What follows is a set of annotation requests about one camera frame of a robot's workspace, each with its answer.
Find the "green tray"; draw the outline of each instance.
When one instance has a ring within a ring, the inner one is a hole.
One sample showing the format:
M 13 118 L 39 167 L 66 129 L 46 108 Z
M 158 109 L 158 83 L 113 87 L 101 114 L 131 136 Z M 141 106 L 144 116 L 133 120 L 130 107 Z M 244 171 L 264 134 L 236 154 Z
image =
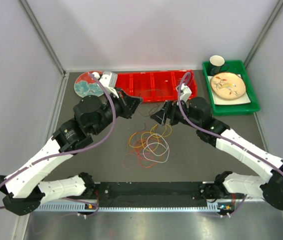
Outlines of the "green tray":
M 203 74 L 205 75 L 213 114 L 215 116 L 229 116 L 229 115 L 248 115 L 254 112 L 258 112 L 261 109 L 261 107 L 260 104 L 258 103 L 253 86 L 251 84 L 250 78 L 246 72 L 243 62 L 241 60 L 229 60 L 226 61 L 225 63 L 229 65 L 227 72 L 240 74 L 242 80 L 246 85 L 246 92 L 251 103 L 239 104 L 239 105 L 215 105 L 213 101 L 211 84 L 210 81 L 208 80 L 208 75 L 207 75 L 207 68 L 209 65 L 209 61 L 204 61 L 202 63 Z

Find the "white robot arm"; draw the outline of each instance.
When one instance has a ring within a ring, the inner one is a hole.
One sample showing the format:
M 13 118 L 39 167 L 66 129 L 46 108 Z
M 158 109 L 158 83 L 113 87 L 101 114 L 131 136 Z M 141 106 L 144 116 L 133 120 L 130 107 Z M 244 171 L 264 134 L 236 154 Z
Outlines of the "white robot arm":
M 115 117 L 130 119 L 143 99 L 129 96 L 120 88 L 109 87 L 113 78 L 117 78 L 115 73 L 104 72 L 100 83 L 111 95 Z M 68 196 L 86 199 L 93 193 L 95 183 L 84 172 L 63 180 L 42 181 L 53 169 L 73 157 L 68 152 L 90 145 L 91 135 L 98 135 L 113 121 L 110 102 L 102 103 L 95 95 L 84 97 L 73 111 L 74 118 L 63 123 L 35 156 L 12 174 L 0 175 L 0 191 L 6 195 L 3 203 L 7 210 L 21 216 L 48 201 Z
M 184 84 L 182 87 L 186 90 L 188 88 Z M 263 198 L 274 208 L 283 210 L 283 159 L 258 148 L 239 136 L 228 125 L 215 119 L 211 106 L 204 98 L 190 99 L 187 107 L 183 96 L 182 90 L 179 102 L 166 101 L 163 108 L 150 117 L 161 125 L 164 125 L 168 118 L 171 126 L 177 123 L 190 125 L 185 118 L 187 117 L 192 127 L 196 126 L 196 133 L 201 140 L 232 155 L 258 175 L 240 175 L 225 171 L 216 177 L 214 184 L 203 185 L 202 197 L 218 199 L 231 193 L 241 193 Z

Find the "metal tabletop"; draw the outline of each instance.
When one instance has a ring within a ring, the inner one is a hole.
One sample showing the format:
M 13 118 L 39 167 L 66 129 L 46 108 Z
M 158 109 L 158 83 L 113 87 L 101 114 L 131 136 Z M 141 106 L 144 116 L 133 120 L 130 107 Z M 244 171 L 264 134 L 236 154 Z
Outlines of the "metal tabletop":
M 207 100 L 208 92 L 202 71 L 195 71 L 198 96 Z M 80 101 L 75 94 L 74 82 L 81 73 L 70 73 L 64 94 L 57 127 L 73 117 L 73 106 Z M 142 104 L 142 114 L 155 106 Z M 254 115 L 218 117 L 230 125 L 238 134 L 262 148 L 263 143 Z M 96 182 L 173 182 L 213 181 L 223 171 L 238 174 L 255 174 L 232 156 L 202 142 L 196 131 L 189 126 L 173 126 L 167 138 L 171 155 L 164 164 L 144 168 L 122 167 L 127 153 L 128 137 L 144 127 L 148 130 L 155 124 L 149 117 L 136 112 L 132 119 L 118 118 L 113 134 L 99 147 L 77 154 L 57 167 L 46 180 L 64 179 L 87 172 Z M 109 127 L 100 135 L 93 136 L 94 142 L 107 134 Z M 136 163 L 136 159 L 126 159 Z M 214 218 L 195 212 L 99 212 L 96 216 L 63 216 L 64 212 L 33 212 L 27 225 L 24 240 L 283 240 L 283 212 L 266 203 L 246 202 L 231 219 Z M 47 227 L 42 234 L 35 232 Z
M 69 74 L 57 127 L 73 118 L 73 107 L 81 98 L 74 91 L 74 83 L 80 72 Z M 202 71 L 194 71 L 198 87 L 198 96 L 209 101 L 207 86 Z M 142 103 L 138 111 L 149 114 L 155 103 Z M 170 156 L 166 163 L 157 164 L 152 168 L 134 167 L 125 170 L 122 166 L 123 157 L 128 153 L 127 141 L 134 132 L 145 128 L 150 130 L 156 122 L 150 117 L 136 112 L 132 119 L 118 117 L 115 129 L 110 138 L 101 146 L 88 152 L 77 154 L 72 159 L 58 166 L 46 180 L 58 180 L 74 176 L 80 172 L 92 175 L 95 182 L 182 182 L 182 181 L 213 181 L 217 174 L 223 171 L 233 171 L 238 174 L 254 175 L 248 167 L 229 154 L 215 149 L 201 141 L 195 129 L 181 123 L 172 127 L 172 134 L 166 138 L 170 147 Z M 263 148 L 254 115 L 238 115 L 218 117 L 228 124 L 246 140 Z M 102 133 L 93 136 L 94 142 L 102 139 L 110 127 Z M 136 157 L 128 155 L 124 158 L 126 166 L 137 163 Z

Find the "red compartment tray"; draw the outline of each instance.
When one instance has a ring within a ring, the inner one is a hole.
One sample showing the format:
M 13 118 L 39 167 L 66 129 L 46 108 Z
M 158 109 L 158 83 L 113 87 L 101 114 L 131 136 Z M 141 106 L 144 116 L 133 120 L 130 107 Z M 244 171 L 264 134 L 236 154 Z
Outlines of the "red compartment tray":
M 193 98 L 197 96 L 197 85 L 192 70 L 119 73 L 116 87 L 131 96 L 142 97 L 148 103 L 177 100 L 176 87 L 186 72 L 191 73 L 188 86 L 192 91 L 190 97 Z

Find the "gray wall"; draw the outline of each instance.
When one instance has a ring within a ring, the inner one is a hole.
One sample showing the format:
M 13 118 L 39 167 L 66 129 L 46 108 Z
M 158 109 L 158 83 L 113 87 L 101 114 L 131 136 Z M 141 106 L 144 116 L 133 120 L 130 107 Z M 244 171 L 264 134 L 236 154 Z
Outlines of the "gray wall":
M 67 70 L 245 60 L 278 0 L 28 0 Z
M 283 157 L 283 11 L 248 66 L 270 152 Z
M 0 1 L 0 175 L 42 146 L 60 81 L 18 1 Z M 0 240 L 10 239 L 15 219 L 0 210 Z

